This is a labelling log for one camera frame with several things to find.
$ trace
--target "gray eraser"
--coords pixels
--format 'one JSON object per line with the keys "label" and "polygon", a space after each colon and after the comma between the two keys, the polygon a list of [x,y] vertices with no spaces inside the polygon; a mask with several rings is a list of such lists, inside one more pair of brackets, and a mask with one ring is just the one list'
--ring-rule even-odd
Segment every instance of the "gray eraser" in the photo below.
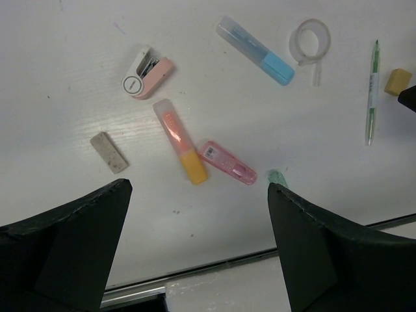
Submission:
{"label": "gray eraser", "polygon": [[123,171],[129,166],[105,132],[98,133],[90,140],[90,143],[114,174]]}

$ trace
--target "wooden block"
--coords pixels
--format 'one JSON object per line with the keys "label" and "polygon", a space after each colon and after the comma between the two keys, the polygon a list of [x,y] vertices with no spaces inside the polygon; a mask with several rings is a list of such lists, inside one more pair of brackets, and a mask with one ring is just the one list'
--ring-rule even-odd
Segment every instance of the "wooden block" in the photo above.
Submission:
{"label": "wooden block", "polygon": [[408,88],[412,74],[402,68],[398,68],[391,72],[389,81],[387,82],[384,92],[392,96],[399,96],[401,91]]}
{"label": "wooden block", "polygon": [[123,171],[129,166],[127,161],[124,160],[116,147],[112,144],[106,133],[98,133],[90,140],[90,143],[114,174]]}

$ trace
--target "yellow cube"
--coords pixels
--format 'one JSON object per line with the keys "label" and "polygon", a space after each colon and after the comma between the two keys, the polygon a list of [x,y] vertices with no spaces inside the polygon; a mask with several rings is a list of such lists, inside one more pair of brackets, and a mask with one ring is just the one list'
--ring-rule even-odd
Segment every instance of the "yellow cube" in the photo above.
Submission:
{"label": "yellow cube", "polygon": [[399,96],[402,91],[408,88],[411,76],[412,74],[410,72],[402,68],[393,70],[384,88],[384,92],[392,96]]}

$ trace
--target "pink utility knife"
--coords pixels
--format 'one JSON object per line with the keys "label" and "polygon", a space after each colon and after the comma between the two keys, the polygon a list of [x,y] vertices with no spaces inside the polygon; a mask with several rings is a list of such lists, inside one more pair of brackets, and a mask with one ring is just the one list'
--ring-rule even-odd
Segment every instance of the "pink utility knife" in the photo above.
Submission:
{"label": "pink utility knife", "polygon": [[202,160],[247,185],[253,184],[257,179],[254,170],[216,142],[208,141],[205,143],[199,154]]}

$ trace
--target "green object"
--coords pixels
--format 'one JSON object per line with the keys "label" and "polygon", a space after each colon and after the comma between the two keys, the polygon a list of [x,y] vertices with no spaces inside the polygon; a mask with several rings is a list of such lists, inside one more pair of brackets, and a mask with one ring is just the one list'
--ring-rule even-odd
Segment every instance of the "green object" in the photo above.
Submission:
{"label": "green object", "polygon": [[287,183],[286,183],[286,180],[285,180],[285,177],[283,176],[283,174],[281,174],[279,171],[277,171],[277,170],[271,170],[271,171],[269,171],[269,173],[268,173],[268,181],[270,182],[270,183],[277,183],[277,184],[281,184],[281,185],[283,185],[284,187],[286,187],[286,188],[289,188],[288,186],[287,186]]}
{"label": "green object", "polygon": [[380,45],[378,40],[372,50],[371,75],[369,88],[369,107],[367,111],[367,126],[365,129],[365,142],[371,145],[374,138],[374,128],[376,127],[376,108],[378,100],[378,82],[380,72]]}

